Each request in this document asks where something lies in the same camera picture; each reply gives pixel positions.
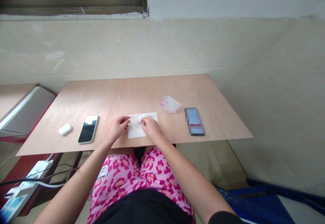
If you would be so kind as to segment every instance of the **phone screen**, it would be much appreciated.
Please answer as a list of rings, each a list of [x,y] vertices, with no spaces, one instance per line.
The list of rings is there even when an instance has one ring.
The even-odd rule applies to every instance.
[[[187,119],[187,125],[190,129],[190,134],[192,136],[204,136],[205,131],[197,108],[185,108],[185,116]]]
[[[87,116],[78,143],[90,143],[94,139],[94,134],[98,122],[98,116]]]

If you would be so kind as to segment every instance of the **hand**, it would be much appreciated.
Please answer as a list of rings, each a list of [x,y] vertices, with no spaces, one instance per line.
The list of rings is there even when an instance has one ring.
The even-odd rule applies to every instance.
[[[107,133],[109,141],[114,143],[122,135],[123,130],[128,130],[128,124],[131,122],[129,119],[129,116],[120,116],[111,122]]]
[[[155,144],[155,140],[164,137],[158,123],[151,117],[147,116],[141,119],[141,126],[148,138]]]

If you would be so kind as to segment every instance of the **power strip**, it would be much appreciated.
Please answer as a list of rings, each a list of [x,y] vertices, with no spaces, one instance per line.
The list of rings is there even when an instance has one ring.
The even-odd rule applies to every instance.
[[[43,178],[53,164],[53,161],[38,161],[26,178]],[[22,182],[20,186],[14,187],[8,191],[7,203],[0,210],[0,215],[4,223],[12,222],[17,218],[29,198],[32,196],[38,186],[37,182]]]

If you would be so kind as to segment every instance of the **small plastic bag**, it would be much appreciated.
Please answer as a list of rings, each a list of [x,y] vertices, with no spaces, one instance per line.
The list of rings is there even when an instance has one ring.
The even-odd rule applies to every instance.
[[[171,96],[165,96],[160,101],[159,106],[168,114],[174,114],[182,107],[182,104],[174,100]]]

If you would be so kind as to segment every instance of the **pink pajama pants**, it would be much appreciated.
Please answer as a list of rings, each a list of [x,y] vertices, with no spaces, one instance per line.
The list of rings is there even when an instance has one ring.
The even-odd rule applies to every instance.
[[[146,151],[139,168],[134,155],[113,155],[106,158],[107,176],[95,182],[87,224],[92,224],[107,208],[124,196],[153,189],[173,200],[195,223],[194,211],[184,196],[168,162],[157,148]]]

